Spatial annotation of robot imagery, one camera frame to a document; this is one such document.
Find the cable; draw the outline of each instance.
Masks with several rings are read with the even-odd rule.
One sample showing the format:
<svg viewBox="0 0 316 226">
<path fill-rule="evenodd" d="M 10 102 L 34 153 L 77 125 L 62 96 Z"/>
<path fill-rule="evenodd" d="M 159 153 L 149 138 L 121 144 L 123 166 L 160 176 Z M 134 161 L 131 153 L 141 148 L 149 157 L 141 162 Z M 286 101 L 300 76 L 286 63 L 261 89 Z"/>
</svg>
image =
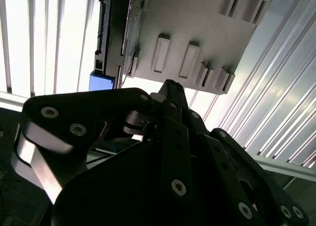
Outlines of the cable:
<svg viewBox="0 0 316 226">
<path fill-rule="evenodd" d="M 0 216 L 1 216 L 1 215 L 8 215 L 8 216 L 12 216 L 12 217 L 14 217 L 14 218 L 18 219 L 19 221 L 21 221 L 22 223 L 24 223 L 24 224 L 26 224 L 26 225 L 29 225 L 29 224 L 30 224 L 30 223 L 25 222 L 23 219 L 21 219 L 21 218 L 19 218 L 19 217 L 15 216 L 15 215 L 13 215 L 13 214 L 10 214 L 10 213 L 1 213 L 1 214 L 0 214 Z"/>
</svg>

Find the metal linkage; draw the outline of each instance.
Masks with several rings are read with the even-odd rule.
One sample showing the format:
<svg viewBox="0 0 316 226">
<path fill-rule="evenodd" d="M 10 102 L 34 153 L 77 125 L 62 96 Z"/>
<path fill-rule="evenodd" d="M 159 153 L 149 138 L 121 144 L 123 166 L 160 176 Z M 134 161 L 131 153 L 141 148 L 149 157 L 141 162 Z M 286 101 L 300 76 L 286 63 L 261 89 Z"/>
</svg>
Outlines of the metal linkage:
<svg viewBox="0 0 316 226">
<path fill-rule="evenodd" d="M 105 213 L 108 225 L 308 224 L 304 210 L 228 133 L 206 129 L 180 84 L 167 80 L 152 97 L 118 89 L 25 103 L 13 166 L 46 191 L 54 225 L 100 225 Z M 143 141 L 87 169 L 88 151 L 134 134 Z"/>
</svg>

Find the aluminum profile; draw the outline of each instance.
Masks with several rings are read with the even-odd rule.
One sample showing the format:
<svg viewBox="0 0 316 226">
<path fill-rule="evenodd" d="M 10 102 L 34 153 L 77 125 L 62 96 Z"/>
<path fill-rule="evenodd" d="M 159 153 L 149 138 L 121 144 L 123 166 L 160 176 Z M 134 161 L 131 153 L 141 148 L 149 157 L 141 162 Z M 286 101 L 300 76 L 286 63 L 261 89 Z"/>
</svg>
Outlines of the aluminum profile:
<svg viewBox="0 0 316 226">
<path fill-rule="evenodd" d="M 35 95 L 87 91 L 98 19 L 98 0 L 0 0 L 0 106 L 21 110 L 32 85 Z M 252 155 L 315 169 L 315 20 L 316 0 L 271 0 L 228 93 L 185 89 L 190 108 Z M 128 77 L 124 87 L 161 83 Z"/>
</svg>

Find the blue object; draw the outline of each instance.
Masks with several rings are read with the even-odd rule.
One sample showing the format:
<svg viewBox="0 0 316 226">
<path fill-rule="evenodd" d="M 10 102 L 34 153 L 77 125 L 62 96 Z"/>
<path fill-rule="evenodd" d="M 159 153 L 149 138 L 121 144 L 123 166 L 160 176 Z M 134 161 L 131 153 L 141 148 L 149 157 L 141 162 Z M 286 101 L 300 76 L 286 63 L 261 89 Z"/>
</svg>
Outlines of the blue object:
<svg viewBox="0 0 316 226">
<path fill-rule="evenodd" d="M 89 91 L 111 90 L 114 88 L 114 78 L 90 74 Z"/>
</svg>

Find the metal pin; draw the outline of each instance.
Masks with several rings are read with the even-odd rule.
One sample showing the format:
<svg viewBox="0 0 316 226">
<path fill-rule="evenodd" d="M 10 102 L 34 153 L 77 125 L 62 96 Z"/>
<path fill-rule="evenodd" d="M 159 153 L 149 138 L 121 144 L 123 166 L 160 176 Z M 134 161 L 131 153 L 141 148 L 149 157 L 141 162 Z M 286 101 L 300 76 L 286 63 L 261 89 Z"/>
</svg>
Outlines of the metal pin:
<svg viewBox="0 0 316 226">
<path fill-rule="evenodd" d="M 222 132 L 222 131 L 220 131 L 219 134 L 220 134 L 221 137 L 223 137 L 223 138 L 226 138 L 226 137 L 227 137 L 226 134 L 225 134 L 224 132 Z"/>
</svg>

